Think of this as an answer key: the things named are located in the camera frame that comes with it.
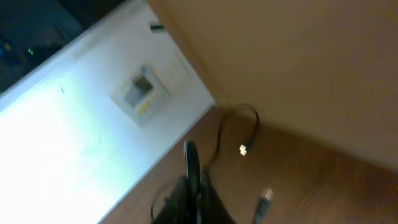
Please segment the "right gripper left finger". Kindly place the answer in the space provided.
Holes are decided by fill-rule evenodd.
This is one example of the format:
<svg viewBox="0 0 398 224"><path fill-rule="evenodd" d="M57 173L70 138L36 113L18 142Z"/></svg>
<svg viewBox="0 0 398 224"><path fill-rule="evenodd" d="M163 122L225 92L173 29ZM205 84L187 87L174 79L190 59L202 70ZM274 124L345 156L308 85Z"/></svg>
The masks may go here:
<svg viewBox="0 0 398 224"><path fill-rule="evenodd" d="M154 215L154 207L160 197L161 191L175 183L170 195L164 199L164 206L157 216ZM188 212L188 179L186 175L171 180L156 191L150 206L150 218L152 224L183 224L187 221Z"/></svg>

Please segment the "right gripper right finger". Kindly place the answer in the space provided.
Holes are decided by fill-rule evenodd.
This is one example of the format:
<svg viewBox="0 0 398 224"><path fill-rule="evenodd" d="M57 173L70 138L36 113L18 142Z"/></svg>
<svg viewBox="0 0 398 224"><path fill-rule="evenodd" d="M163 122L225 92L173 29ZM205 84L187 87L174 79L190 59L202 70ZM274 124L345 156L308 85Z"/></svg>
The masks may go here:
<svg viewBox="0 0 398 224"><path fill-rule="evenodd" d="M204 224L235 224L211 183L208 169L201 172L201 222Z"/></svg>

